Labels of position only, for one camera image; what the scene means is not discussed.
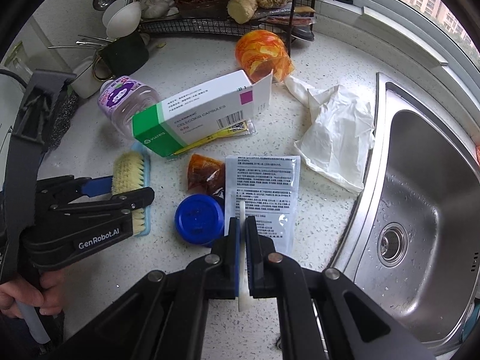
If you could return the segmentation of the person's left hand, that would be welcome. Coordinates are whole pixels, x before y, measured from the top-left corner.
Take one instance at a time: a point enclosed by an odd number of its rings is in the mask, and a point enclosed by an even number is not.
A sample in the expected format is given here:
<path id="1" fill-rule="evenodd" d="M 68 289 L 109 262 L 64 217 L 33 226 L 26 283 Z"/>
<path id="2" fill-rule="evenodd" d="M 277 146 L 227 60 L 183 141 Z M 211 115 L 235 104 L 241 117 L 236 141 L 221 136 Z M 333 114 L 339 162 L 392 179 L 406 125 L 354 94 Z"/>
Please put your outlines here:
<path id="1" fill-rule="evenodd" d="M 44 272 L 42 290 L 36 289 L 21 276 L 1 285 L 1 313 L 8 318 L 22 319 L 18 302 L 39 307 L 42 315 L 56 315 L 64 308 L 64 270 Z"/>

